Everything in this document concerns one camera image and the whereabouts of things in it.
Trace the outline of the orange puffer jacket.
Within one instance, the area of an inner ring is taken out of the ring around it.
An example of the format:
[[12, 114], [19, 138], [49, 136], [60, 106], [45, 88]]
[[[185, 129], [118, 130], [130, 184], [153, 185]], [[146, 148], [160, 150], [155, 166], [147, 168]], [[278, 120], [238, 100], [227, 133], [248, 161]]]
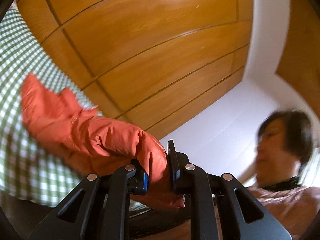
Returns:
[[78, 173], [105, 176], [136, 159], [149, 183], [146, 195], [133, 200], [156, 209], [184, 207], [183, 196], [171, 188], [161, 143], [136, 125], [98, 116], [96, 108], [83, 109], [69, 88], [56, 94], [28, 74], [22, 85], [22, 119], [40, 146]]

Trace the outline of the green white checkered bedsheet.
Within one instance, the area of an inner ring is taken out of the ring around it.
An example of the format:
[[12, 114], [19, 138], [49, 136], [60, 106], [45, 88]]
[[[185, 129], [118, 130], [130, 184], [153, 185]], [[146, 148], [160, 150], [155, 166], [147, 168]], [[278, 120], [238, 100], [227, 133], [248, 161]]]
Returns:
[[165, 166], [149, 133], [98, 110], [59, 70], [16, 9], [1, 21], [1, 189], [54, 207], [78, 174], [111, 174], [137, 159]]

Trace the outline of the person in pink top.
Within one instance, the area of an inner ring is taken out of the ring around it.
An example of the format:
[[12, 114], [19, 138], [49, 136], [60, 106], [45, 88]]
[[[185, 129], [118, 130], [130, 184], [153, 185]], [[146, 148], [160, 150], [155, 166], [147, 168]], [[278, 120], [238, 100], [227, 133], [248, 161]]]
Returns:
[[312, 124], [302, 111], [275, 111], [258, 129], [256, 183], [244, 187], [291, 239], [319, 239], [319, 188], [299, 182], [312, 152]]

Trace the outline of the wooden panelled wardrobe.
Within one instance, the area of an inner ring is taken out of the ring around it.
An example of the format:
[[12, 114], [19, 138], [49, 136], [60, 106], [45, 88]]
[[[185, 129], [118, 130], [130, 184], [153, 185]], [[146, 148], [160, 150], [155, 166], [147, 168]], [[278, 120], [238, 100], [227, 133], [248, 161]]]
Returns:
[[238, 85], [254, 0], [16, 0], [41, 47], [108, 117], [158, 139]]

